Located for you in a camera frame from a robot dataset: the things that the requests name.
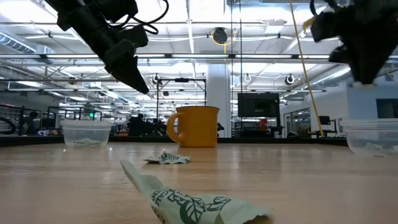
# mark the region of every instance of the crumpled paper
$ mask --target crumpled paper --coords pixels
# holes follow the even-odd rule
[[[373,144],[370,142],[367,142],[365,147],[366,147],[366,149],[369,149],[369,150],[384,150],[384,148],[382,146],[380,146],[378,144]]]
[[[159,157],[149,156],[144,161],[151,162],[151,163],[159,163],[159,164],[186,164],[187,162],[191,161],[190,156],[180,156],[180,155],[173,155],[171,153],[167,153],[165,151]]]
[[[83,138],[72,141],[73,147],[100,147],[101,141],[92,140],[90,138]]]
[[[267,217],[261,223],[272,223],[267,210],[257,208],[250,202],[224,195],[191,197],[164,187],[153,175],[140,175],[128,161],[121,161],[121,165],[163,224],[243,224],[257,217]]]

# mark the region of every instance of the fluorescent light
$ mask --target fluorescent light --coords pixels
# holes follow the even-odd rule
[[[15,22],[56,22],[56,18],[46,13],[30,1],[3,1],[0,13]]]
[[[141,108],[140,105],[135,104],[135,103],[130,103],[130,106],[131,106],[132,108]]]
[[[309,93],[310,90],[294,90],[296,93]],[[326,92],[326,90],[312,90],[313,93]]]
[[[173,54],[173,58],[228,58],[226,54]]]
[[[48,54],[47,58],[98,58],[95,54]]]
[[[40,91],[38,89],[6,89],[7,91]]]
[[[293,55],[256,55],[256,54],[244,54],[244,55],[236,55],[237,58],[264,58],[264,59],[273,59],[273,58],[292,58]]]
[[[164,54],[136,54],[140,58],[164,58]]]
[[[152,98],[148,95],[138,95],[136,96],[136,100],[152,100]]]
[[[59,93],[56,93],[56,92],[49,92],[49,93],[51,93],[51,94],[53,94],[53,95],[55,95],[55,96],[60,96],[60,97],[64,97],[64,95],[61,95],[61,94],[59,94]]]
[[[119,98],[119,96],[116,93],[112,92],[112,91],[107,91],[107,92],[105,92],[105,94],[107,94],[108,96],[110,96],[110,97],[112,97],[114,99],[118,99]]]
[[[329,55],[303,55],[304,59],[329,59]]]
[[[25,37],[25,39],[43,39],[43,38],[48,38],[48,35],[32,35]]]
[[[69,89],[69,90],[67,90],[67,89],[45,89],[44,91],[75,91],[75,90],[72,90],[72,89]]]
[[[99,89],[79,89],[77,91],[100,91]]]
[[[19,84],[22,84],[22,85],[31,86],[31,87],[42,87],[42,85],[41,85],[41,84],[39,84],[39,83],[37,83],[37,82],[25,82],[25,81],[19,81],[19,82],[17,82],[17,83],[19,83]]]
[[[86,101],[87,99],[84,97],[78,97],[78,96],[69,96],[69,98],[77,101]]]
[[[242,121],[260,122],[260,119],[243,119]]]
[[[3,54],[0,55],[1,59],[21,59],[21,58],[40,58],[39,55],[34,55],[34,54]]]

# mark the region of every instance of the television monitor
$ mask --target television monitor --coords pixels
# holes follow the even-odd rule
[[[238,93],[238,116],[240,118],[278,118],[278,93]]]

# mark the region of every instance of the wooden table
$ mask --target wooden table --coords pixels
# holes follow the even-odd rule
[[[169,152],[181,165],[148,165]],[[109,143],[106,149],[63,144],[0,148],[1,223],[160,223],[119,164],[133,162],[187,194],[225,194],[268,208],[275,223],[396,224],[398,161],[355,156],[347,147]]]

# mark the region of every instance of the mug handle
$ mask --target mug handle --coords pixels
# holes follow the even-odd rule
[[[172,116],[170,116],[169,120],[167,121],[167,135],[169,135],[169,138],[175,142],[182,142],[183,141],[183,134],[180,133],[179,135],[176,135],[174,132],[174,122],[175,119],[181,118],[182,113],[175,113]]]

